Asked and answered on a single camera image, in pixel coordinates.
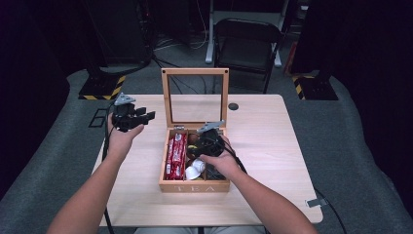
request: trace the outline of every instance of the wooden frame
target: wooden frame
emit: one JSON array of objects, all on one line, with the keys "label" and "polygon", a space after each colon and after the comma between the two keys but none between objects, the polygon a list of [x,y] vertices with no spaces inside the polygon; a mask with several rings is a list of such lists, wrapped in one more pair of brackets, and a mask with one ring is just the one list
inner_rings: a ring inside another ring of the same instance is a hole
[{"label": "wooden frame", "polygon": [[[171,75],[221,75],[222,90],[220,98],[220,120],[225,122],[220,126],[223,135],[226,135],[227,105],[228,105],[228,86],[229,86],[229,69],[228,68],[163,68],[162,81],[164,89],[164,103],[167,118],[167,135],[165,138],[165,147],[163,161],[161,165],[161,174],[159,186],[163,192],[172,193],[197,193],[197,192],[228,192],[230,181],[225,180],[166,180],[167,155],[169,151],[169,139],[175,133],[194,133],[206,121],[196,122],[178,122],[172,118],[172,105],[170,97],[169,77]],[[196,98],[194,96],[182,96],[183,98]],[[175,126],[183,126],[184,130],[177,130]]]}]

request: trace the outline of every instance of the black device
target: black device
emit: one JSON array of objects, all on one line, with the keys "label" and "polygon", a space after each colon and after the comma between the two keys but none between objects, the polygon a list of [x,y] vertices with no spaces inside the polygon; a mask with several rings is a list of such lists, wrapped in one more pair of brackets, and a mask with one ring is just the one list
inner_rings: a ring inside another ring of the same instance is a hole
[{"label": "black device", "polygon": [[203,132],[195,142],[196,148],[188,148],[188,152],[200,157],[201,154],[218,157],[225,149],[225,141],[216,129]]},{"label": "black device", "polygon": [[215,123],[206,123],[197,133],[200,137],[195,142],[196,147],[191,147],[187,149],[189,154],[193,154],[196,158],[200,157],[201,154],[218,157],[224,150],[227,150],[235,159],[237,164],[240,166],[241,170],[246,173],[246,169],[237,157],[234,149],[230,145],[225,144],[225,140],[221,137],[217,128],[224,123],[224,120]]},{"label": "black device", "polygon": [[115,105],[112,124],[117,130],[125,133],[138,125],[148,125],[153,119],[155,119],[155,111],[146,113],[146,107],[134,109],[134,104],[126,103]]}]

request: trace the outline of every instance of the dark background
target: dark background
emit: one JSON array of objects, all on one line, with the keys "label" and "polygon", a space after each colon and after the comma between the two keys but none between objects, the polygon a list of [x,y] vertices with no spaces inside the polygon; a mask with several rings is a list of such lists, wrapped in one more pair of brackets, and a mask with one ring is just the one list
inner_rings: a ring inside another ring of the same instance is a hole
[{"label": "dark background", "polygon": [[[200,3],[206,14],[208,4]],[[254,6],[268,9],[264,3]],[[190,21],[194,7],[189,9]],[[334,68],[332,75],[346,86],[357,106],[376,164],[393,180],[411,214],[412,12],[409,1],[313,0],[292,67],[295,72]],[[6,126],[0,148],[3,196],[64,106],[69,93],[66,77],[88,64],[107,65],[108,52],[102,49],[101,35],[83,1],[2,1],[1,14],[0,93]],[[349,23],[348,14],[355,14],[357,23],[346,34],[346,43],[337,44],[337,35]],[[129,30],[142,40],[131,46],[145,52],[141,27],[125,28]],[[328,63],[325,58],[330,52],[337,55]],[[134,63],[142,58],[131,59]]]}]

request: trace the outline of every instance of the yellow black striped tape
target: yellow black striped tape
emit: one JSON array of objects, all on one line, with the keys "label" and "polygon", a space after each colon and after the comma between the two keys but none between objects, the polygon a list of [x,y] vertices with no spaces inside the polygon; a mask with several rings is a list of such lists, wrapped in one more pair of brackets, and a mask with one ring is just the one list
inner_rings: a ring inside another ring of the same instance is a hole
[{"label": "yellow black striped tape", "polygon": [[88,99],[88,100],[99,100],[99,99],[115,99],[118,94],[121,92],[122,85],[124,84],[126,76],[119,78],[118,83],[116,84],[115,89],[112,94],[107,96],[79,96],[79,99]]}]

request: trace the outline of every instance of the black equipment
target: black equipment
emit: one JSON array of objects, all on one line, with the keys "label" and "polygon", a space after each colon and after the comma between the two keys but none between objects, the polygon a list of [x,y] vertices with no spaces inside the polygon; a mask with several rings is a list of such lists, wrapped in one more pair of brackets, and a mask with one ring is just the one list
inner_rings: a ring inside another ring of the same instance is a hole
[{"label": "black equipment", "polygon": [[127,103],[115,105],[112,124],[117,130],[125,133],[138,125],[148,125],[153,119],[155,119],[155,111],[146,113],[146,107],[134,109],[134,104]]}]

